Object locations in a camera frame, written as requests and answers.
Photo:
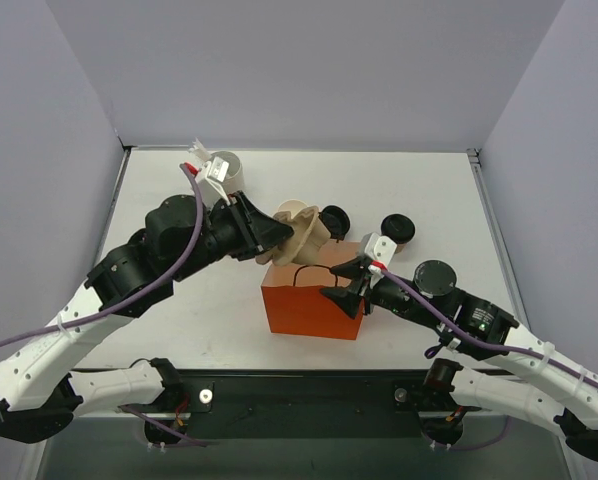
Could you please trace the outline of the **brown pulp cup carrier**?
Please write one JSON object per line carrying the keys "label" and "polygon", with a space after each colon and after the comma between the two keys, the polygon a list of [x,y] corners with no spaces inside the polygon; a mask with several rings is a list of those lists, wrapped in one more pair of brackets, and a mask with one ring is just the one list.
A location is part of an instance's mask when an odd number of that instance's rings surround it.
{"label": "brown pulp cup carrier", "polygon": [[277,211],[273,218],[291,226],[294,235],[269,252],[257,256],[256,263],[265,265],[272,262],[279,267],[289,264],[316,265],[320,249],[331,238],[330,232],[319,218],[319,212],[317,206],[308,206],[294,217],[288,212]]}

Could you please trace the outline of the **orange paper takeout bag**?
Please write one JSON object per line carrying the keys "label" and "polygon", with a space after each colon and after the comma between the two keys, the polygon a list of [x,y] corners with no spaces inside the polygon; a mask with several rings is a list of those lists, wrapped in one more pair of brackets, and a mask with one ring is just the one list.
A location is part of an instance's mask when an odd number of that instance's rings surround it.
{"label": "orange paper takeout bag", "polygon": [[349,318],[320,293],[323,287],[349,285],[329,268],[355,257],[357,242],[326,243],[315,266],[289,264],[268,268],[261,292],[270,331],[275,334],[303,335],[339,340],[357,338],[362,314]]}

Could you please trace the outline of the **black plastic cup lid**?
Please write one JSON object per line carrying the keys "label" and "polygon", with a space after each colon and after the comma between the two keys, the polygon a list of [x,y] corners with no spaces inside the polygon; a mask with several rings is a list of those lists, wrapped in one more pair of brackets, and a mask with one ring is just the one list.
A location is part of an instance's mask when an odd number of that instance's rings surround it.
{"label": "black plastic cup lid", "polygon": [[382,235],[389,237],[398,245],[410,242],[416,234],[414,222],[399,213],[386,216],[381,222],[380,230]]}

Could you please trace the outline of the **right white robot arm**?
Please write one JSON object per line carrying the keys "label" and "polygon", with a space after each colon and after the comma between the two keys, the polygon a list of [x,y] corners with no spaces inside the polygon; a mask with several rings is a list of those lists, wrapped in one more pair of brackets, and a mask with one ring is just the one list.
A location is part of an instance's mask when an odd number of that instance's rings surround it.
{"label": "right white robot arm", "polygon": [[536,337],[512,314],[457,287],[450,265],[428,260],[404,279],[365,257],[332,273],[348,286],[321,294],[349,317],[379,307],[429,328],[438,343],[422,384],[425,401],[492,410],[540,426],[598,462],[598,374]]}

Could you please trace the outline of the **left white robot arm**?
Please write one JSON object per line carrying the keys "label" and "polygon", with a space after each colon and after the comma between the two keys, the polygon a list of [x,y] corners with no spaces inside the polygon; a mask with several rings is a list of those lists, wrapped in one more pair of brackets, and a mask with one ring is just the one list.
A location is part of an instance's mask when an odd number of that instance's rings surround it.
{"label": "left white robot arm", "polygon": [[242,192],[212,209],[192,195],[164,200],[146,215],[144,228],[88,273],[50,332],[0,361],[0,437],[33,444],[87,413],[125,405],[174,409],[185,390],[167,359],[95,373],[74,368],[109,335],[171,297],[175,283],[225,256],[253,259],[292,235]]}

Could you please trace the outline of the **stack of brown paper cups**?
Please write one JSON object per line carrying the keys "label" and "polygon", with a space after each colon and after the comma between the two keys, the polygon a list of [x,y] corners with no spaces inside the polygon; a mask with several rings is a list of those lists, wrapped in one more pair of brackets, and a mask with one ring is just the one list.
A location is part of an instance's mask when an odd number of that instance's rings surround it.
{"label": "stack of brown paper cups", "polygon": [[291,217],[294,217],[297,213],[302,211],[303,209],[307,208],[308,205],[297,199],[290,199],[284,201],[282,204],[279,205],[277,211],[278,212],[288,212]]}

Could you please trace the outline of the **stack of black cup lids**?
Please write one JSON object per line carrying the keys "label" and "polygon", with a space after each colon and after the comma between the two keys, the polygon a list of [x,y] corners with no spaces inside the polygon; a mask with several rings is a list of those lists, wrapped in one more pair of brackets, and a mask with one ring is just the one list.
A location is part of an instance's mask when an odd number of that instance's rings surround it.
{"label": "stack of black cup lids", "polygon": [[350,218],[339,206],[328,205],[324,207],[319,212],[319,218],[334,240],[343,241],[350,231]]}

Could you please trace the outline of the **white cylindrical holder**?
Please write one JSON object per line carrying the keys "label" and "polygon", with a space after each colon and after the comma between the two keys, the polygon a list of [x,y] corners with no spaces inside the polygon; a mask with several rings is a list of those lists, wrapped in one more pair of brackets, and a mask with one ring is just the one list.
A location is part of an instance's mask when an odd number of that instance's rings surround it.
{"label": "white cylindrical holder", "polygon": [[245,190],[245,177],[243,164],[239,156],[231,151],[221,150],[212,154],[228,164],[226,175],[222,181],[223,189],[227,194]]}

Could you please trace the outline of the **white wrapped stirrers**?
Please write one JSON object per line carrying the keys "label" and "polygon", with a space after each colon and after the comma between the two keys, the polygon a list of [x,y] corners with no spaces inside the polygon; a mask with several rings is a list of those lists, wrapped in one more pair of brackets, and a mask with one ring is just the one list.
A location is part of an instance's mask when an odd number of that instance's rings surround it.
{"label": "white wrapped stirrers", "polygon": [[199,158],[202,162],[208,161],[212,156],[212,154],[205,148],[205,146],[202,144],[202,142],[198,138],[196,138],[193,141],[193,143],[191,144],[188,151],[192,155]]}

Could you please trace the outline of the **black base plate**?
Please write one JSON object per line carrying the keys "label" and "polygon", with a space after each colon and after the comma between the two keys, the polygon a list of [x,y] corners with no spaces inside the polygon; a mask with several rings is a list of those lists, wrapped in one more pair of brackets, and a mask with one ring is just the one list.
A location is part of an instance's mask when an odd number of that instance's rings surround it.
{"label": "black base plate", "polygon": [[456,443],[467,409],[423,370],[182,370],[142,412],[181,413],[199,440],[402,439]]}

